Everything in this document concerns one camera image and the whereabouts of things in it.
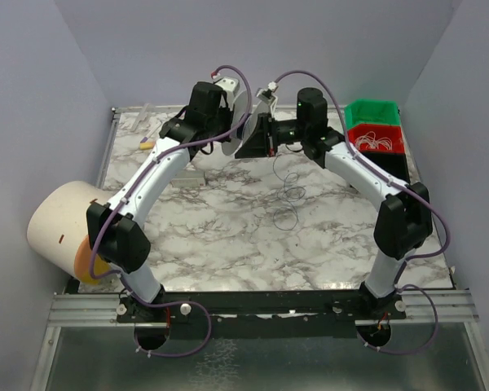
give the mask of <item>gray floor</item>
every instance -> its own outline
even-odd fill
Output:
[[[423,343],[431,325],[398,325],[388,347]],[[49,390],[484,390],[463,323],[443,324],[423,354],[392,357],[356,340],[212,340],[189,358],[134,352],[131,329],[62,330]],[[169,342],[178,352],[196,341]]]

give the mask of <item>wall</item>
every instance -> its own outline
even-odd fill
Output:
[[[27,224],[59,185],[95,178],[109,107],[51,0],[0,0],[0,390],[29,389],[64,286]]]
[[[305,68],[341,103],[403,103],[459,0],[56,0],[115,106],[186,103],[220,64],[256,89]],[[287,81],[281,103],[310,82]]]
[[[464,0],[413,87],[404,125],[433,202],[450,222],[448,261],[469,286],[489,350],[489,0]]]

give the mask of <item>white cylinder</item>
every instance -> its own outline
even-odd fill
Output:
[[[97,283],[89,274],[90,246],[86,210],[105,204],[109,193],[86,182],[70,182],[54,190],[31,217],[27,241],[38,254],[84,283]],[[96,257],[95,273],[109,269]]]

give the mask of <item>white marble surface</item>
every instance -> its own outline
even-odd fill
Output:
[[[132,176],[149,151],[138,149],[150,126],[176,111],[159,112],[130,129],[137,113],[123,113],[104,181],[115,192]],[[278,112],[279,119],[294,111]],[[337,114],[330,125],[340,129]],[[152,242],[148,260],[167,290],[277,290],[357,288],[370,271],[377,247],[372,232],[374,208],[338,176],[303,154],[282,149],[275,169],[283,177],[298,173],[306,195],[296,203],[299,223],[292,231],[273,224],[284,203],[275,197],[283,183],[273,174],[273,159],[233,160],[220,147],[211,156],[198,154],[187,169],[205,171],[206,188],[168,186],[148,216],[144,230]],[[412,180],[417,174],[408,158]],[[279,225],[293,224],[293,215]],[[420,252],[438,248],[436,235]],[[427,288],[452,286],[443,257],[415,260],[400,283]],[[82,292],[116,291],[114,280]]]

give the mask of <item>purple cable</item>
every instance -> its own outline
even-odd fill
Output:
[[[166,151],[163,151],[160,155],[157,156],[157,158],[156,158],[156,162],[157,163],[152,162],[151,164],[149,164],[147,167],[145,167],[145,169],[141,172],[141,174],[135,179],[135,181],[132,184],[132,186],[125,193],[125,198],[126,199],[129,199],[129,197],[136,190],[136,188],[141,183],[141,181],[143,181],[143,179],[147,176],[148,172],[156,164],[159,164],[161,162],[161,160],[165,156],[169,155],[172,152],[176,152],[176,151],[179,151],[179,150],[184,149],[184,148],[204,146],[204,145],[206,145],[208,143],[213,143],[215,141],[219,141],[219,140],[225,139],[226,137],[228,137],[231,134],[233,134],[236,130],[238,130],[246,122],[246,119],[248,118],[248,115],[249,115],[250,110],[252,108],[252,90],[250,88],[250,84],[248,83],[248,80],[246,79],[246,76],[238,68],[236,68],[236,67],[234,67],[232,65],[221,65],[221,66],[217,67],[217,69],[212,72],[212,76],[218,74],[219,71],[221,71],[222,69],[230,69],[233,72],[237,73],[239,75],[239,77],[241,78],[241,80],[243,81],[244,86],[246,87],[246,94],[247,94],[248,102],[246,103],[246,110],[244,111],[244,114],[240,118],[239,122],[237,122],[237,124],[235,126],[233,126],[231,129],[229,129],[227,132],[225,132],[223,134],[220,134],[218,136],[215,136],[215,137],[212,137],[212,138],[207,138],[205,140],[194,141],[194,142],[191,142],[191,143],[180,144],[180,145],[178,145],[176,147],[172,147],[170,149],[167,149]],[[183,108],[181,110],[180,114],[178,114],[177,116],[181,115],[181,113],[183,113],[185,111],[185,109],[186,108]],[[101,229],[99,230],[98,236],[96,237],[95,244],[94,244],[94,246],[92,248],[92,251],[91,251],[90,263],[89,263],[89,274],[90,274],[90,277],[92,277],[93,279],[102,279],[103,277],[107,277],[108,275],[114,275],[114,274],[117,275],[117,274],[120,274],[121,273],[119,270],[109,270],[109,271],[107,271],[105,273],[102,273],[101,275],[97,275],[95,273],[95,259],[96,259],[96,255],[98,254],[99,245],[100,245],[102,239],[105,236],[105,232],[107,231],[109,224],[112,222],[112,220],[118,214],[118,212],[123,207],[123,205],[124,205],[123,202],[120,202],[112,210],[112,212],[108,215],[107,220],[105,220],[105,223],[102,225]],[[125,285],[125,288],[127,288],[127,290],[131,292],[132,289],[130,289],[130,287],[126,283],[126,281],[124,279],[121,279],[121,281]],[[186,353],[180,353],[180,354],[159,354],[159,353],[153,353],[153,352],[151,352],[151,354],[153,354],[155,356],[161,356],[161,357],[185,357],[185,356],[188,356],[190,354],[194,354],[194,353],[198,352],[208,342],[208,340],[210,338],[210,334],[212,332],[212,322],[210,320],[209,312],[201,304],[195,303],[193,301],[175,301],[175,302],[172,302],[172,303],[165,303],[165,304],[150,304],[150,303],[147,303],[146,301],[144,301],[143,299],[141,299],[141,297],[138,297],[135,293],[132,293],[132,296],[137,301],[139,301],[139,303],[141,303],[142,305],[145,305],[145,306],[148,306],[148,307],[151,307],[151,308],[165,308],[165,307],[168,307],[168,306],[171,306],[171,305],[177,305],[177,304],[182,304],[182,303],[187,303],[187,304],[190,304],[190,305],[194,305],[196,307],[201,308],[203,310],[203,312],[205,313],[205,315],[207,316],[207,319],[208,319],[209,329],[207,331],[206,337],[203,340],[203,343],[200,346],[198,346],[197,348],[195,348],[193,350],[190,350],[190,351],[188,351]]]
[[[200,308],[206,316],[207,323],[208,323],[208,330],[206,332],[206,336],[204,340],[194,349],[188,350],[187,352],[184,353],[159,353],[159,352],[153,352],[151,350],[145,350],[143,349],[138,341],[138,337],[134,334],[134,342],[138,346],[138,349],[141,349],[143,352],[147,354],[151,354],[152,356],[157,356],[157,357],[168,357],[168,358],[181,358],[181,357],[187,357],[192,354],[195,354],[199,352],[201,349],[203,349],[206,344],[208,343],[210,339],[210,335],[212,334],[212,319],[210,318],[209,311],[202,306],[199,303],[196,303],[195,301],[171,301],[170,303],[164,303],[164,304],[149,304],[146,301],[144,301],[141,297],[139,297],[136,293],[130,291],[129,284],[125,281],[123,277],[121,277],[121,283],[123,283],[123,286],[129,291],[130,295],[140,304],[143,304],[147,306],[148,308],[166,308],[166,307],[171,307],[172,305],[181,305],[181,304],[189,304],[189,305],[194,305],[197,308]]]
[[[364,343],[364,345],[372,350],[375,350],[379,353],[384,353],[384,354],[391,354],[393,356],[407,356],[410,354],[419,354],[422,353],[424,350],[428,349],[436,339],[438,335],[438,311],[436,305],[433,303],[433,299],[431,299],[431,296],[427,294],[427,292],[422,289],[417,287],[416,285],[413,285],[412,283],[408,283],[404,285],[401,289],[398,289],[397,291],[399,293],[402,293],[403,291],[409,289],[409,288],[414,288],[418,291],[420,291],[425,298],[431,303],[431,308],[433,309],[433,315],[434,315],[434,330],[433,333],[431,334],[431,337],[425,342],[421,347],[416,348],[416,349],[411,349],[411,350],[391,350],[391,349],[384,349],[381,347],[373,346],[370,345],[368,342],[364,340],[364,338],[357,332],[357,337]]]
[[[341,126],[342,126],[342,130],[343,130],[343,133],[344,133],[344,139],[345,139],[346,147],[348,148],[348,151],[353,156],[353,158],[354,159],[357,159],[370,172],[372,172],[375,176],[379,177],[380,180],[382,180],[382,181],[384,181],[386,183],[389,183],[394,188],[399,189],[400,191],[405,192],[407,195],[413,197],[415,200],[417,200],[418,202],[420,202],[421,204],[423,204],[442,223],[444,232],[446,233],[446,240],[445,240],[444,244],[440,247],[440,249],[437,250],[437,251],[434,251],[432,253],[429,253],[429,254],[411,255],[411,256],[409,256],[409,257],[406,258],[406,261],[411,261],[412,259],[418,259],[418,258],[435,257],[435,256],[437,256],[439,254],[444,253],[447,250],[447,248],[449,247],[449,244],[451,243],[451,231],[449,230],[449,226],[447,225],[447,222],[440,215],[440,213],[429,202],[427,202],[426,200],[424,200],[417,193],[414,193],[413,191],[409,190],[407,187],[401,186],[398,183],[394,183],[394,182],[390,181],[390,179],[387,178],[382,172],[380,172],[378,169],[376,169],[375,167],[373,167],[372,165],[370,165],[365,160],[364,156],[362,156],[360,154],[360,152],[357,151],[357,149],[353,146],[353,144],[348,139],[348,129],[346,127],[346,122],[344,121],[344,115],[342,114],[342,111],[339,108],[339,103],[335,99],[335,96],[332,94],[332,91],[328,88],[328,86],[326,86],[326,84],[318,76],[316,76],[312,72],[304,71],[304,70],[301,70],[301,69],[296,69],[296,70],[293,70],[293,71],[288,71],[288,72],[283,73],[282,75],[280,75],[279,77],[277,77],[275,79],[275,83],[279,83],[285,77],[290,76],[290,75],[293,75],[293,74],[302,74],[302,75],[307,75],[309,77],[312,77],[313,79],[315,79],[324,88],[324,90],[326,90],[326,93],[329,95],[329,97],[331,98],[331,100],[333,102],[333,106],[335,106],[335,109],[337,110],[337,114],[339,116],[339,120],[341,121]]]

